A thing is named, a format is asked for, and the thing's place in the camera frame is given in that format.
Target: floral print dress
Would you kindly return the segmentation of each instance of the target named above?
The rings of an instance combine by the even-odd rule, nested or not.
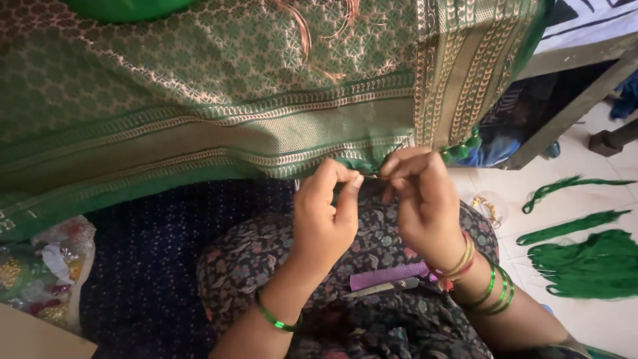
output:
[[[476,247],[498,262],[496,236],[487,220],[461,203],[461,227]],[[292,245],[293,217],[264,214],[233,227],[202,254],[198,288],[212,332],[219,338],[253,303],[255,290],[283,263]],[[417,263],[421,258],[401,242],[397,203],[375,198],[359,204],[359,231],[350,250],[312,294],[304,324],[293,336],[287,358],[490,358],[463,311],[447,294],[418,287],[359,298],[350,292],[350,275]],[[552,346],[525,358],[584,358]]]

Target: purple comb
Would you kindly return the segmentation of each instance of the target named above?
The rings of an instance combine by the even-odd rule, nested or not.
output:
[[[429,273],[426,263],[407,264],[405,266],[387,268],[382,270],[367,271],[365,273],[350,276],[350,290],[358,291],[364,288],[378,286],[379,284],[393,282],[416,275],[425,276]]]

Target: person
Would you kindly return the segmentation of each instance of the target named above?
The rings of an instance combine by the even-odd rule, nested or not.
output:
[[[439,154],[395,151],[380,174],[390,184],[382,201],[359,201],[364,177],[328,159],[301,183],[293,214],[248,220],[204,252],[199,294],[218,335],[210,359],[589,357],[519,287],[508,299],[496,236],[459,206]],[[467,261],[471,244],[480,254]],[[350,275],[421,260],[452,281],[449,294],[344,297]]]

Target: green saree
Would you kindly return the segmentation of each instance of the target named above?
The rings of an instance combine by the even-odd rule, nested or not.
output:
[[[0,241],[196,181],[300,178],[325,157],[375,172],[403,146],[463,143],[546,13],[363,0],[339,32],[349,9],[210,0],[100,24],[55,0],[2,2]]]

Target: hand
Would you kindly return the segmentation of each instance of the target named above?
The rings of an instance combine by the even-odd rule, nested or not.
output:
[[[350,248],[359,228],[358,194],[363,176],[328,158],[295,194],[294,240],[290,257],[325,276]],[[346,182],[331,206],[332,190]]]
[[[399,195],[399,234],[408,247],[441,271],[455,268],[465,251],[459,225],[459,195],[436,152],[405,148],[388,156],[381,176]]]

